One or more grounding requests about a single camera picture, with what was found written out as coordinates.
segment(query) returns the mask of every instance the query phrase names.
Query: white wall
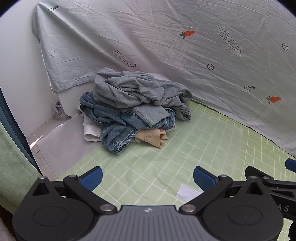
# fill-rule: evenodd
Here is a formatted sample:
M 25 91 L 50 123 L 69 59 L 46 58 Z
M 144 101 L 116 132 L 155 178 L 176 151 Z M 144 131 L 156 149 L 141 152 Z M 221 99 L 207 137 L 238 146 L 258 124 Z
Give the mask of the white wall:
M 20 0 L 0 17 L 0 87 L 26 137 L 51 119 L 51 103 L 57 99 L 32 33 L 39 1 Z

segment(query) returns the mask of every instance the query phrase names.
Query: blue rubber fingertip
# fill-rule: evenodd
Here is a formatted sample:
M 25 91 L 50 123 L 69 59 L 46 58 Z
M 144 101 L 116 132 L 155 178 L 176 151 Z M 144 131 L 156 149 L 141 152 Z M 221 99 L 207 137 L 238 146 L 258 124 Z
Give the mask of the blue rubber fingertip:
M 288 158 L 285 162 L 285 166 L 288 170 L 296 173 L 296 161 Z
M 103 170 L 98 167 L 85 177 L 81 178 L 80 184 L 88 190 L 93 191 L 103 180 Z
M 211 177 L 207 171 L 201 167 L 196 167 L 193 171 L 194 182 L 203 190 L 206 191 L 216 184 L 214 177 Z

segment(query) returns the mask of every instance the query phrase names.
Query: pile of clothes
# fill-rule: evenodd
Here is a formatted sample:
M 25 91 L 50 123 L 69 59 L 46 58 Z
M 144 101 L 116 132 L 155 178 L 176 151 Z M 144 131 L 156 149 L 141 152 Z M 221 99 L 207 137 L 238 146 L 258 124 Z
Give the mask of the pile of clothes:
M 97 139 L 113 153 L 120 153 L 129 142 L 158 136 L 174 129 L 175 117 L 190 120 L 191 92 L 182 84 L 157 80 L 143 72 L 117 72 L 101 69 L 93 92 L 80 98 L 84 131 L 95 123 L 101 127 Z

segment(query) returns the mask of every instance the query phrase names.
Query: green fabric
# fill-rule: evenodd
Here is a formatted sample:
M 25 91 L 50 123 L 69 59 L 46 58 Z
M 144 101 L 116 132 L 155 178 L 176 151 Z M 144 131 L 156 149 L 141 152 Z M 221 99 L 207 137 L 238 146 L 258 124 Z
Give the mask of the green fabric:
M 14 212 L 39 176 L 0 123 L 0 205 Z

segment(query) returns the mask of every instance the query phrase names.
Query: white paper scrap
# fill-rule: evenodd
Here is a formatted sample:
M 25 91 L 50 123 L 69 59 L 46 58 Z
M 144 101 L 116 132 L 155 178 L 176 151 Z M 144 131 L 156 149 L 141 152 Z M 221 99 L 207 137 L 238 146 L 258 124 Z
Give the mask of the white paper scrap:
M 186 185 L 181 184 L 176 197 L 189 202 L 190 200 L 196 198 L 198 195 L 202 194 Z

